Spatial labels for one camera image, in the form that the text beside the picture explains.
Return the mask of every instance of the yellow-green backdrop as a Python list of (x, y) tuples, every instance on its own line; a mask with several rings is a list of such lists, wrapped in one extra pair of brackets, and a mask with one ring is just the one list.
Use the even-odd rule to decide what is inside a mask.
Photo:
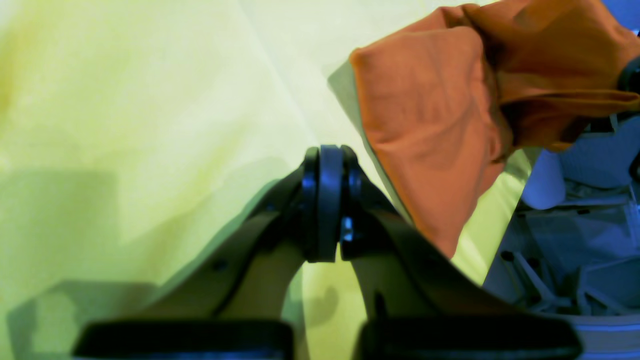
[[(68, 359), (84, 324), (157, 295), (307, 147), (352, 146), (395, 201), (346, 60), (459, 3), (0, 0), (0, 359)], [(507, 169), (453, 260), (477, 283), (531, 164)], [(301, 354), (347, 359), (365, 320), (349, 264), (305, 265), (284, 318)]]

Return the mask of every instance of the light green fabric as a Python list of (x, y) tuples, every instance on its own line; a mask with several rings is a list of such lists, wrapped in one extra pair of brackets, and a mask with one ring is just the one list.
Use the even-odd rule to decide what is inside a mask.
[[(443, 4), (0, 0), (0, 359), (68, 359), (84, 324), (162, 292), (307, 147), (352, 146), (389, 191), (345, 61)], [(454, 258), (478, 283), (531, 165), (508, 169)], [(284, 317), (301, 353), (347, 359), (365, 320), (349, 264), (305, 265)]]

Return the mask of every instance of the crumpled cloth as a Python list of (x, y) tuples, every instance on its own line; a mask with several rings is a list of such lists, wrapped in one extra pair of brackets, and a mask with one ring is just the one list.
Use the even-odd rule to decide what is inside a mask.
[(640, 39), (599, 0), (439, 8), (367, 47), (354, 68), (366, 137), (421, 233), (445, 255), (515, 150), (561, 151), (598, 117)]

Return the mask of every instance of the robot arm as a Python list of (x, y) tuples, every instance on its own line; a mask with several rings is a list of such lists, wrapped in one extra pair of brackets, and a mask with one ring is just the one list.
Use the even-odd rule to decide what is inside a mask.
[(311, 148), (241, 227), (170, 294), (96, 323), (82, 359), (293, 359), (280, 321), (308, 261), (355, 270), (369, 321), (355, 359), (575, 359), (569, 324), (525, 313), (470, 282), (407, 224), (349, 147)]

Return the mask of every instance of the orange cloth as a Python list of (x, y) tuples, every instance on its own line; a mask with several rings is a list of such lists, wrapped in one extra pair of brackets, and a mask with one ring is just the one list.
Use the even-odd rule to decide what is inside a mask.
[(363, 127), (417, 228), (445, 255), (517, 148), (563, 150), (616, 90), (640, 39), (599, 0), (439, 8), (350, 57)]

